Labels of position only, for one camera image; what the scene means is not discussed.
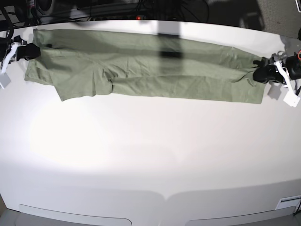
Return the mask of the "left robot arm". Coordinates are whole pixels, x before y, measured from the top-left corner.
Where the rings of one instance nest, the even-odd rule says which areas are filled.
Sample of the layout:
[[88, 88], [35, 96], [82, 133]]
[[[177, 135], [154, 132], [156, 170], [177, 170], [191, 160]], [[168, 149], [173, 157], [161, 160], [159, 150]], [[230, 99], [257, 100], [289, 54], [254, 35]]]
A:
[[289, 79], [296, 81], [301, 78], [301, 51], [292, 52], [294, 47], [301, 47], [301, 32], [298, 31], [298, 38], [295, 41], [285, 36], [281, 36], [280, 39], [285, 45], [285, 51], [279, 51], [272, 54], [270, 58], [263, 57], [261, 61], [253, 62], [257, 65], [253, 73], [253, 80], [256, 82], [285, 84], [285, 79], [274, 65], [276, 61], [280, 61], [283, 69], [289, 73]]

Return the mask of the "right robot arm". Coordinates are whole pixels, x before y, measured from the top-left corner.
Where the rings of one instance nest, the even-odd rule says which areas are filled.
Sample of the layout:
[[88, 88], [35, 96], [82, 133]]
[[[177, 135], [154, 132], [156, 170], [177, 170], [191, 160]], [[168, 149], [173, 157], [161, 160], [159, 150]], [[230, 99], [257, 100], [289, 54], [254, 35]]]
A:
[[5, 20], [0, 21], [0, 30], [6, 32], [5, 36], [0, 38], [1, 61], [3, 61], [5, 57], [12, 52], [13, 44], [19, 44], [19, 46], [16, 48], [16, 53], [13, 54], [13, 59], [9, 60], [9, 63], [19, 61], [20, 59], [29, 61], [38, 58], [41, 55], [40, 48], [34, 43], [28, 43], [23, 40], [20, 35], [13, 38], [14, 25], [8, 15], [8, 12], [5, 10], [5, 7], [20, 6], [20, 3], [21, 2], [19, 0], [14, 0], [14, 3], [9, 4], [7, 0], [4, 0], [0, 4], [0, 14], [5, 18]]

